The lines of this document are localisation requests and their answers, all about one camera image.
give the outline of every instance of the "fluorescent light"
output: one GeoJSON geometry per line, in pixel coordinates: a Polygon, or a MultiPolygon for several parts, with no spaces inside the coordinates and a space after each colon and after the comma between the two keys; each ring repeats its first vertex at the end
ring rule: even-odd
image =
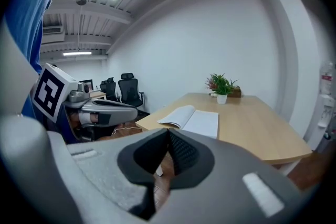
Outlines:
{"type": "Polygon", "coordinates": [[[70,56],[70,55],[90,55],[92,52],[90,51],[76,51],[76,52],[64,52],[64,56],[70,56]]]}

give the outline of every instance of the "book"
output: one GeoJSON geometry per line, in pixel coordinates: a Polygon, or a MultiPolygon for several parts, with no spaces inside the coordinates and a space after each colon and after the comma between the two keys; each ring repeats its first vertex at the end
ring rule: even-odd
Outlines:
{"type": "Polygon", "coordinates": [[[218,113],[196,110],[192,105],[181,106],[157,122],[173,124],[181,130],[217,138],[218,113]]]}

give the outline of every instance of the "light wood tabletop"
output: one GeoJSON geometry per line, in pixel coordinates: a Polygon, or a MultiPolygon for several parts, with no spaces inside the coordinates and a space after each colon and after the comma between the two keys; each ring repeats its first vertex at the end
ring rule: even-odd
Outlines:
{"type": "Polygon", "coordinates": [[[241,146],[269,164],[291,163],[311,154],[298,133],[256,96],[228,98],[226,104],[217,104],[216,98],[206,93],[188,93],[136,125],[144,131],[176,127],[157,121],[184,105],[218,112],[217,139],[241,146]]]}
{"type": "Polygon", "coordinates": [[[90,92],[90,97],[91,98],[102,98],[106,99],[106,93],[101,92],[101,91],[95,91],[95,92],[90,92]]]}

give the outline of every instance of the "air conditioner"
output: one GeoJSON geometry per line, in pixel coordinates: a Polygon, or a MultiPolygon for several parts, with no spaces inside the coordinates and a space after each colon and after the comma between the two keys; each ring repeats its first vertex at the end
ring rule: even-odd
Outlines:
{"type": "Polygon", "coordinates": [[[43,27],[42,44],[63,42],[65,32],[62,25],[43,27]]]}

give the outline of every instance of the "black office chair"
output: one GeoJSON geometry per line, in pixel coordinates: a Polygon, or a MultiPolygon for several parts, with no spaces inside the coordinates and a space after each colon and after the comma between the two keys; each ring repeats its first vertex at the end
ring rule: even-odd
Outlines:
{"type": "Polygon", "coordinates": [[[133,73],[121,74],[121,80],[118,81],[118,85],[121,91],[121,102],[136,108],[143,104],[143,92],[138,93],[138,80],[134,78],[133,73]]]}
{"type": "Polygon", "coordinates": [[[100,90],[101,90],[102,92],[104,92],[104,93],[106,93],[106,86],[107,86],[107,80],[103,80],[103,81],[101,82],[101,85],[99,85],[100,90]]]}
{"type": "Polygon", "coordinates": [[[116,98],[116,83],[113,81],[113,78],[108,78],[107,79],[107,84],[106,85],[106,99],[111,100],[111,101],[117,101],[120,102],[120,97],[116,98]]]}

